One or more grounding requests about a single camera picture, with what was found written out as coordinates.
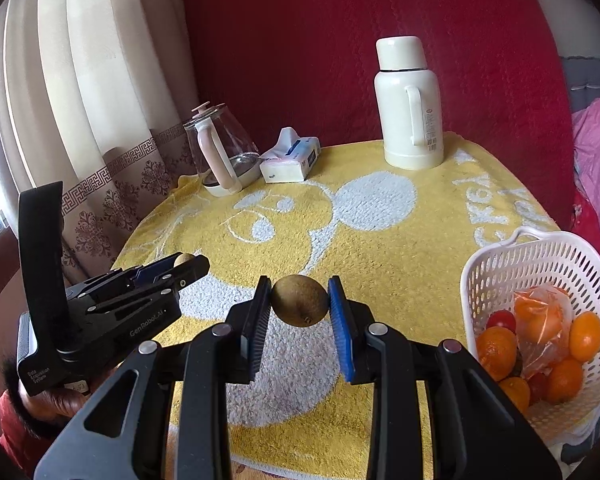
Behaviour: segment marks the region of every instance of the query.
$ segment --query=tissue packaging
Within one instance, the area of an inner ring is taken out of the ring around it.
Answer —
[[[302,182],[318,155],[317,137],[299,137],[293,128],[282,128],[276,145],[260,155],[260,171],[267,183]]]

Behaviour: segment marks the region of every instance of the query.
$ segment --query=thermos cap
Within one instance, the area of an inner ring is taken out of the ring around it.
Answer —
[[[376,41],[380,70],[424,70],[427,58],[420,38],[397,36]]]

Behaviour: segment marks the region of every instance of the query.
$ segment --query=thermos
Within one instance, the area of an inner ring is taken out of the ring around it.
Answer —
[[[380,72],[374,85],[384,139],[384,159],[404,170],[442,163],[442,108],[438,78],[427,69],[415,36],[376,42]]]

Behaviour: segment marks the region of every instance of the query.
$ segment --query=red tomato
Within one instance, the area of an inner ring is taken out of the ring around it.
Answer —
[[[538,372],[537,374],[529,377],[527,383],[531,390],[531,401],[529,405],[535,404],[538,400],[543,400],[546,395],[546,386],[548,378],[545,374]]]
[[[516,317],[508,310],[497,310],[487,320],[487,328],[492,326],[501,326],[516,333]]]

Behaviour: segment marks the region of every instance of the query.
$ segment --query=clear plastic bag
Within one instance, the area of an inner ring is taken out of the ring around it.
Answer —
[[[547,283],[514,292],[514,300],[522,376],[529,378],[568,357],[573,309],[567,293]]]

